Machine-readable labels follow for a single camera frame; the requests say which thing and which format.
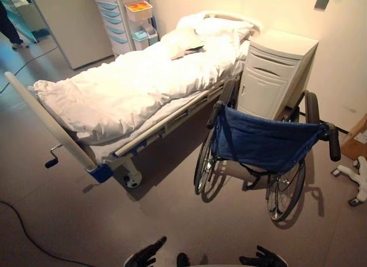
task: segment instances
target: wheelchair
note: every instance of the wheelchair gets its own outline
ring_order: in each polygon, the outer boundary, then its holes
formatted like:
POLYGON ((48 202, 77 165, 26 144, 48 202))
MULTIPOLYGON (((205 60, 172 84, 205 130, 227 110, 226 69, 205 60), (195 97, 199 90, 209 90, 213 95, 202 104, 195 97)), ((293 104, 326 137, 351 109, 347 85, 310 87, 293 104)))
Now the wheelchair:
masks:
POLYGON ((296 206, 304 185, 304 158, 318 140, 329 142, 330 159, 341 158, 338 130, 319 119, 314 93, 302 92, 296 105, 281 121, 263 119, 234 109, 238 82, 227 82, 213 106, 194 175, 199 195, 210 182, 219 161, 237 161, 255 177, 254 189, 267 176, 267 211, 274 222, 284 221, 296 206), (305 101, 306 123, 299 123, 299 104, 305 101))

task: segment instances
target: hand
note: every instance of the hand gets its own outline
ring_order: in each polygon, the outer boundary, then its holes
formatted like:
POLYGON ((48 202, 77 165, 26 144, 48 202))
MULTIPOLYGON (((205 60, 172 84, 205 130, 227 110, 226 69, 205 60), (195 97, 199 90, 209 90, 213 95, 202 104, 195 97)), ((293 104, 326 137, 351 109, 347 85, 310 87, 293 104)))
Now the hand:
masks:
POLYGON ((163 246, 166 240, 167 237, 162 237, 155 244, 149 245, 147 248, 144 248, 143 250, 133 254, 124 264, 124 267, 151 266, 155 262, 155 258, 153 256, 155 256, 157 251, 163 246))
POLYGON ((275 253, 272 253, 261 246, 257 246, 257 249, 262 252, 256 252, 257 258, 240 257, 240 262, 243 265, 258 267, 288 267, 288 264, 275 253))

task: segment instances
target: cabinet handle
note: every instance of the cabinet handle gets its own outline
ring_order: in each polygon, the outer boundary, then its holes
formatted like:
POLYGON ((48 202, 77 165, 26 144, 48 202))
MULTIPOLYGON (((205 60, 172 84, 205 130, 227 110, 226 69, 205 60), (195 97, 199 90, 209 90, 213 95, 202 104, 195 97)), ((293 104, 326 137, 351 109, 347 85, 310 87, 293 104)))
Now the cabinet handle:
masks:
POLYGON ((241 96, 243 96, 243 93, 245 92, 245 88, 246 88, 246 85, 245 85, 245 84, 243 84, 243 85, 242 85, 242 90, 241 90, 241 96))
POLYGON ((263 72, 265 72, 265 73, 271 73, 272 75, 275 75, 275 76, 277 76, 277 77, 280 77, 277 73, 272 72, 272 71, 270 71, 270 70, 268 70, 268 69, 259 68, 259 67, 254 67, 254 69, 257 69, 257 70, 263 71, 263 72))
POLYGON ((273 59, 273 58, 270 58, 270 57, 267 57, 267 56, 262 56, 262 55, 258 55, 257 53, 253 53, 252 54, 260 59, 264 59, 264 60, 267 60, 267 61, 271 61, 271 62, 274 62, 274 63, 277 63, 277 64, 281 64, 281 65, 285 65, 285 66, 294 66, 293 64, 289 64, 289 63, 284 63, 280 60, 276 60, 276 59, 273 59))

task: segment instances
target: cardboard box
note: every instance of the cardboard box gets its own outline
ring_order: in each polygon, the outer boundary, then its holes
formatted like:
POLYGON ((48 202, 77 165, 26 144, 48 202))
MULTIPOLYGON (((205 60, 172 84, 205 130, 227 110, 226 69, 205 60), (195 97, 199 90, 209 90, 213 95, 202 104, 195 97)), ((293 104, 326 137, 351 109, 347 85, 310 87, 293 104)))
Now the cardboard box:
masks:
POLYGON ((367 158, 367 113, 346 136, 341 152, 353 160, 358 156, 367 158))

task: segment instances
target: person's leg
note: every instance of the person's leg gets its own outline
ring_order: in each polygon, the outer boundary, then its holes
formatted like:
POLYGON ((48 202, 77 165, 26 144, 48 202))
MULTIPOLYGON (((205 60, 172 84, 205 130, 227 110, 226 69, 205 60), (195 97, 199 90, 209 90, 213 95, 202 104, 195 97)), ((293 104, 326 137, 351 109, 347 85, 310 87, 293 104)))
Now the person's leg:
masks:
POLYGON ((0 1, 0 32, 2 32, 13 44, 22 44, 17 30, 7 17, 6 9, 0 1))

